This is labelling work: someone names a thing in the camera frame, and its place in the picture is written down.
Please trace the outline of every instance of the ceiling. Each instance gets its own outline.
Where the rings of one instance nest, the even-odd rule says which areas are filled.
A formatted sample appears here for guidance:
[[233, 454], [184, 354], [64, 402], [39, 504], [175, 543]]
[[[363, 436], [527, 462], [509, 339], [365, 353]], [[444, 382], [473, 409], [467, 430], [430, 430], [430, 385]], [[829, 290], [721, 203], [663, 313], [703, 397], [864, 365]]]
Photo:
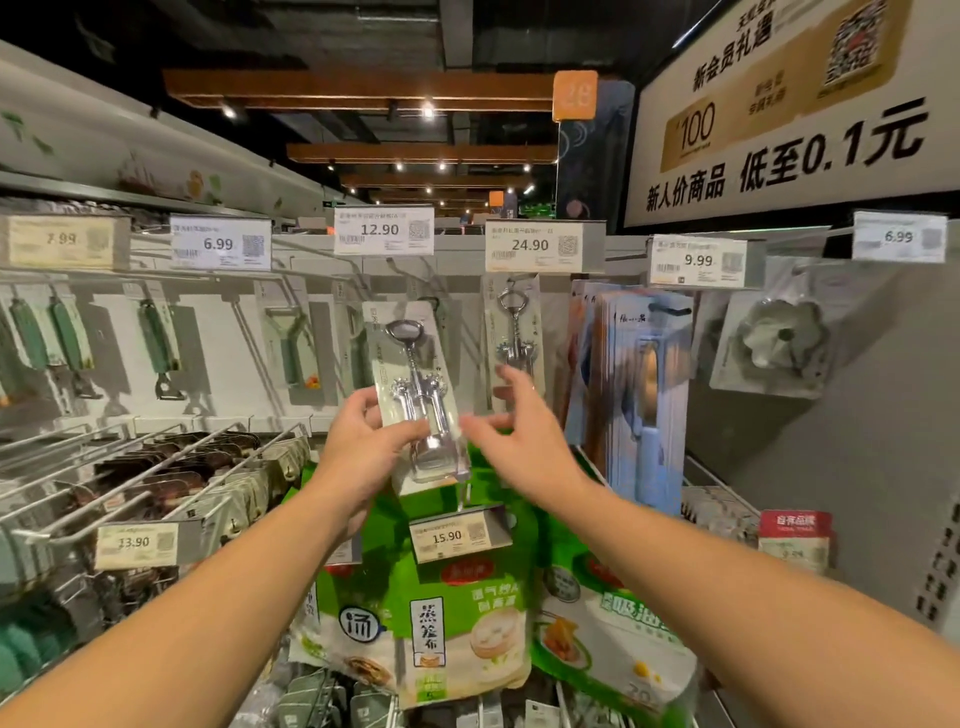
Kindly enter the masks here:
[[[232, 123], [167, 96], [163, 68], [473, 69], [551, 73], [596, 68], [641, 82], [716, 0], [34, 0], [5, 17], [0, 37], [173, 113], [330, 186], [357, 170], [297, 164], [288, 142], [556, 144], [542, 112], [251, 110]], [[68, 8], [67, 5], [79, 5]], [[429, 165], [407, 165], [427, 173]], [[385, 172], [363, 165], [364, 172]], [[460, 164], [471, 176], [521, 174], [520, 165]], [[555, 168], [535, 166], [533, 202], [553, 196]]]

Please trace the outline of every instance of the hand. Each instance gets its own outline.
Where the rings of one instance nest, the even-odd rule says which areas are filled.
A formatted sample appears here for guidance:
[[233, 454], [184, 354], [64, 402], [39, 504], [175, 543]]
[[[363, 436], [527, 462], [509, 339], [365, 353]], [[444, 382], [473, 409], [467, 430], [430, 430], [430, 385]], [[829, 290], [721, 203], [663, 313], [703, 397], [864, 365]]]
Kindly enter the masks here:
[[[460, 428], [483, 451], [496, 471], [521, 495], [548, 508], [552, 497], [561, 497], [568, 486], [585, 478], [560, 429], [557, 418], [537, 394], [533, 380], [523, 372], [500, 365], [497, 373], [509, 386], [493, 393], [515, 403], [504, 415], [464, 415]], [[513, 434], [498, 429], [512, 427]]]
[[344, 505], [346, 538], [363, 525], [370, 501], [408, 444], [430, 434], [426, 420], [383, 426], [376, 388], [360, 389], [344, 402], [330, 426], [320, 464], [308, 488], [326, 488]]

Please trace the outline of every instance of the green food package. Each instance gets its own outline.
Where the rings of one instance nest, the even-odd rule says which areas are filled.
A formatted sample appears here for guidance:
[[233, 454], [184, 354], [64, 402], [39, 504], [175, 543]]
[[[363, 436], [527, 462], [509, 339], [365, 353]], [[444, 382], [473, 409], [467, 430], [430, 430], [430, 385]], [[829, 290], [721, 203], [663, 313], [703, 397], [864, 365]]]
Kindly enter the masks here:
[[361, 532], [363, 563], [327, 566], [317, 574], [290, 626], [291, 660], [396, 691], [396, 640], [386, 604], [405, 533], [396, 497], [384, 492]]
[[[444, 503], [424, 513], [440, 505], [439, 497], [431, 492], [401, 500], [408, 517], [454, 510]], [[402, 655], [403, 709], [519, 687], [530, 673], [537, 517], [491, 471], [474, 470], [468, 505], [494, 503], [505, 505], [510, 546], [419, 565], [406, 539], [390, 601]]]
[[638, 728], [692, 725], [696, 655], [569, 529], [547, 519], [534, 665]]

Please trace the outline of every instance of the gold coupon graphic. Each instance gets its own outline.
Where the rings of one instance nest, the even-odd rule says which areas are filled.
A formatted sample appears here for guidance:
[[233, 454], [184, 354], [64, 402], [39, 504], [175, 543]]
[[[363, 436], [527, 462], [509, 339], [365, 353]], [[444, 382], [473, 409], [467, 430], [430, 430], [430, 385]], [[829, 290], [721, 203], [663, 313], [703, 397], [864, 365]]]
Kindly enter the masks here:
[[851, 0], [667, 121], [660, 171], [880, 88], [897, 71], [913, 0]]

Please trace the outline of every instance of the person's right hand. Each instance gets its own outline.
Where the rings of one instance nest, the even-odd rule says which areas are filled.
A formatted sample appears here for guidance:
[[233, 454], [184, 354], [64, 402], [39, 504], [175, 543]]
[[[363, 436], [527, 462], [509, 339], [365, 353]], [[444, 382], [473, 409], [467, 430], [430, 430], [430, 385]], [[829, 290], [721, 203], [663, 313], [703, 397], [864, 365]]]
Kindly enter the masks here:
[[[537, 394], [533, 380], [506, 365], [497, 367], [497, 373], [509, 386], [493, 391], [501, 399], [512, 400], [515, 411], [487, 417], [463, 415], [460, 428], [511, 486], [536, 505], [547, 508], [551, 496], [560, 496], [586, 476], [573, 459], [557, 418]], [[513, 433], [497, 432], [505, 427], [512, 427]]]

